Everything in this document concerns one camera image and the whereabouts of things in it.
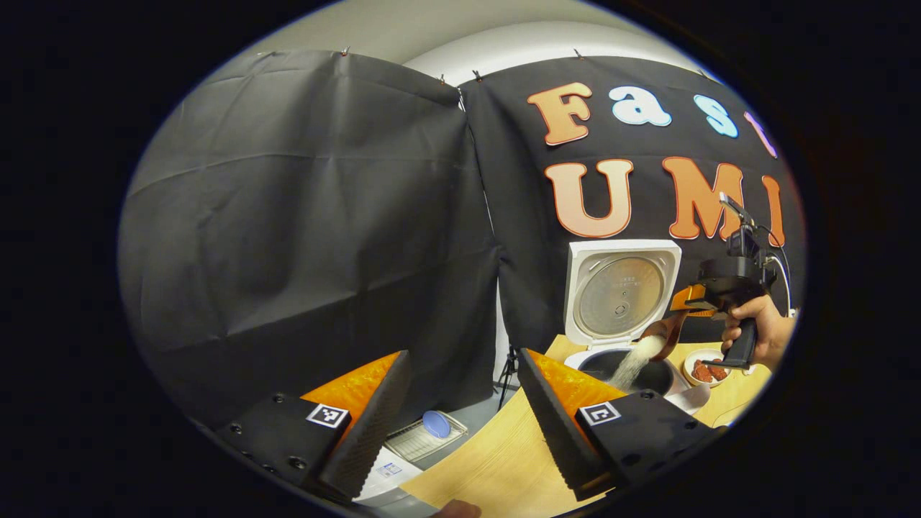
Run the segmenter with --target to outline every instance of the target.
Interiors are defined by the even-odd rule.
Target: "brown scoop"
[[[654,322],[646,328],[646,331],[640,336],[641,340],[652,335],[658,335],[665,338],[665,346],[662,347],[662,350],[650,361],[661,361],[667,358],[675,349],[675,345],[678,343],[678,337],[682,333],[684,319],[687,318],[689,312],[690,310],[676,312],[669,318]]]

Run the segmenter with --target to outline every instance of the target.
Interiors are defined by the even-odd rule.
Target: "wire rack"
[[[438,414],[447,419],[451,426],[448,437],[444,439],[435,437],[423,426],[422,419],[419,419],[387,436],[384,446],[406,459],[407,462],[415,462],[467,435],[467,427],[460,424],[457,419],[444,412],[438,412]]]

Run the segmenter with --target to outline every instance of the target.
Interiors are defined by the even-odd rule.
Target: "wooden surface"
[[[669,355],[679,371],[684,358],[719,344],[679,344]],[[584,346],[558,336],[546,356],[564,361]],[[769,376],[759,365],[751,376],[734,371],[713,388],[710,400],[694,416],[708,426],[740,413]],[[453,499],[474,503],[483,518],[549,518],[595,500],[577,502],[560,475],[523,390],[518,390],[488,423],[460,448],[401,489],[441,509]]]

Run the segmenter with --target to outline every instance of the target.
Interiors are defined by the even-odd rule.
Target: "blue lid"
[[[439,439],[444,439],[451,433],[451,423],[440,413],[431,410],[422,415],[422,426],[426,427],[428,433]]]

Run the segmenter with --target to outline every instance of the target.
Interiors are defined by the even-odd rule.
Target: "hand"
[[[739,324],[746,318],[753,318],[758,329],[758,341],[754,346],[752,363],[761,363],[771,371],[775,370],[793,335],[796,320],[780,316],[770,295],[749,300],[738,308],[729,310],[726,330],[722,336],[723,354],[732,347],[732,341],[741,336]]]
[[[483,511],[466,501],[452,500],[430,518],[480,518]]]

